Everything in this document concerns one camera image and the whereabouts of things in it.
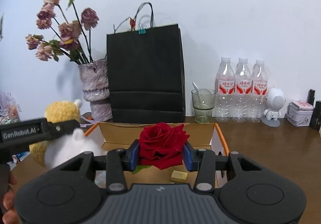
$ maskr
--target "plastic bottle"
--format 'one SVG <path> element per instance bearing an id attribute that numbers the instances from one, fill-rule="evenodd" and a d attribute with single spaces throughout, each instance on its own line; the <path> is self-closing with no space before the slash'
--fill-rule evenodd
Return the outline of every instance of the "plastic bottle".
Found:
<path id="1" fill-rule="evenodd" d="M 252 92 L 249 99 L 248 120 L 260 122 L 266 100 L 268 76 L 263 60 L 256 60 L 252 73 Z"/>
<path id="2" fill-rule="evenodd" d="M 231 117 L 232 97 L 235 88 L 235 75 L 231 67 L 231 58 L 222 57 L 216 74 L 216 100 L 214 117 L 218 121 L 228 121 Z"/>
<path id="3" fill-rule="evenodd" d="M 248 59 L 239 58 L 239 63 L 235 70 L 235 93 L 232 110 L 232 120 L 235 122 L 245 122 L 247 117 L 248 97 L 251 95 L 251 71 L 248 68 Z"/>

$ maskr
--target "yellow plush toy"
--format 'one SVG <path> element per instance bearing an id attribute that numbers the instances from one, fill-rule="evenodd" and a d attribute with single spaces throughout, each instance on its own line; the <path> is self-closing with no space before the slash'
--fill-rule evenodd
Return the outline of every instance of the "yellow plush toy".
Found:
<path id="1" fill-rule="evenodd" d="M 69 101 L 54 102 L 46 108 L 45 117 L 48 122 L 57 123 L 67 120 L 77 120 L 80 122 L 81 100 L 77 99 L 74 103 Z M 38 142 L 29 146 L 30 153 L 36 162 L 41 166 L 45 166 L 45 152 L 49 145 L 49 141 Z"/>

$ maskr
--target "white wall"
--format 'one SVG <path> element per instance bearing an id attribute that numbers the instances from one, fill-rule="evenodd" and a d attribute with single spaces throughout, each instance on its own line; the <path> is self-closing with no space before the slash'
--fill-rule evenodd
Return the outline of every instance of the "white wall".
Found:
<path id="1" fill-rule="evenodd" d="M 310 88 L 321 99 L 321 0 L 76 0 L 79 12 L 90 6 L 100 18 L 92 36 L 95 59 L 104 57 L 113 24 L 133 16 L 144 1 L 153 3 L 156 26 L 177 22 L 181 28 L 188 115 L 193 114 L 192 81 L 213 88 L 221 56 L 230 56 L 233 67 L 240 56 L 248 57 L 250 67 L 255 59 L 264 59 L 269 86 L 281 88 L 289 101 L 306 99 Z M 53 36 L 36 28 L 41 5 L 42 0 L 0 0 L 0 14 L 5 12 L 0 88 L 12 92 L 23 119 L 42 116 L 53 101 L 82 96 L 76 64 L 66 58 L 41 62 L 27 49 L 28 33 Z M 73 19 L 72 9 L 67 17 Z M 88 110 L 85 103 L 82 111 Z"/>

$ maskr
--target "red rose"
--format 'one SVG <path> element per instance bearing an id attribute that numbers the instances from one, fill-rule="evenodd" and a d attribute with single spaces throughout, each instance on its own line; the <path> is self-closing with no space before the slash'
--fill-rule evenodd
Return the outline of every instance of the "red rose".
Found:
<path id="1" fill-rule="evenodd" d="M 144 128 L 140 134 L 140 165 L 154 165 L 160 170 L 182 165 L 182 150 L 189 135 L 183 131 L 184 125 L 171 128 L 160 122 Z"/>

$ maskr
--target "plush toy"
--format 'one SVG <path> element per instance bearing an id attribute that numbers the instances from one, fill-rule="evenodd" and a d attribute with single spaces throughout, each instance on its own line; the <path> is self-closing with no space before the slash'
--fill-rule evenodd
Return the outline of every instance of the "plush toy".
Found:
<path id="1" fill-rule="evenodd" d="M 81 100 L 76 100 L 74 103 L 69 101 L 55 102 L 46 108 L 45 117 L 48 122 L 52 123 L 73 119 L 80 121 L 79 108 L 81 105 Z M 48 170 L 85 151 L 92 151 L 95 156 L 107 153 L 94 140 L 85 137 L 80 128 L 75 129 L 73 134 L 66 134 L 53 141 L 38 142 L 30 145 L 29 148 L 37 163 Z"/>

